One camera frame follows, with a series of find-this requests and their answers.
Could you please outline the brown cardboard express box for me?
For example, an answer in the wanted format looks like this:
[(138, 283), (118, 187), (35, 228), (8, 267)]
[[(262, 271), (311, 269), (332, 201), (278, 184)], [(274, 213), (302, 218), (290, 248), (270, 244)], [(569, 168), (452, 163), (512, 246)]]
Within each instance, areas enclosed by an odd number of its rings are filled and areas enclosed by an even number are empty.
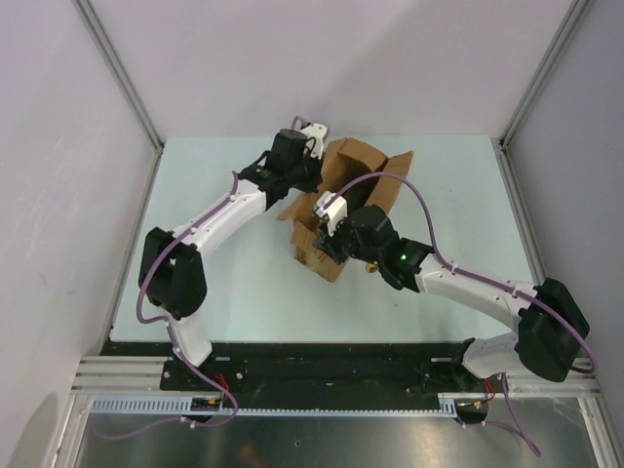
[[(327, 254), (314, 248), (320, 238), (321, 221), (313, 215), (313, 208), (327, 191), (336, 193), (348, 182), (373, 172), (388, 172), (406, 177), (414, 152), (407, 151), (392, 157), (381, 150), (352, 137), (329, 143), (324, 152), (321, 170), (322, 183), (316, 193), (302, 193), (279, 215), (280, 221), (292, 222), (291, 244), (294, 258), (328, 282), (334, 282), (344, 269)], [(348, 210), (378, 205), (387, 214), (395, 205), (401, 183), (392, 177), (372, 177), (357, 183), (343, 195)]]

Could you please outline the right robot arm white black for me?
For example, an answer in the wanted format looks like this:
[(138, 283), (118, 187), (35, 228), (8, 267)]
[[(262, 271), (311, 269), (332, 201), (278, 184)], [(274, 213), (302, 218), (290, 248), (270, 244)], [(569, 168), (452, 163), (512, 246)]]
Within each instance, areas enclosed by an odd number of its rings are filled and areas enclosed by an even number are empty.
[(560, 281), (540, 285), (495, 280), (443, 263), (433, 247), (401, 237), (377, 205), (347, 210), (346, 202), (320, 203), (315, 246), (334, 262), (354, 258), (370, 265), (395, 290), (428, 293), (479, 311), (509, 328), (493, 338), (463, 342), (449, 367), (451, 383), (472, 391), (496, 373), (526, 369), (563, 382), (590, 330)]

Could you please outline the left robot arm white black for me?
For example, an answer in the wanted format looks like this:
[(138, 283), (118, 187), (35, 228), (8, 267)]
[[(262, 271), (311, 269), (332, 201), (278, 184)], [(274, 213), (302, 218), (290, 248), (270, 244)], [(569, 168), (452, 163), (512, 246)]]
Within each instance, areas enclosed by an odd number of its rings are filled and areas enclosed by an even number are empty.
[(199, 312), (208, 295), (208, 257), (291, 190), (318, 191), (328, 133), (320, 123), (280, 130), (268, 150), (233, 174), (231, 187), (212, 206), (175, 229), (155, 227), (146, 235), (136, 317), (144, 325), (165, 324), (175, 354), (185, 360), (180, 375), (192, 388), (205, 389), (215, 378), (207, 360), (213, 346)]

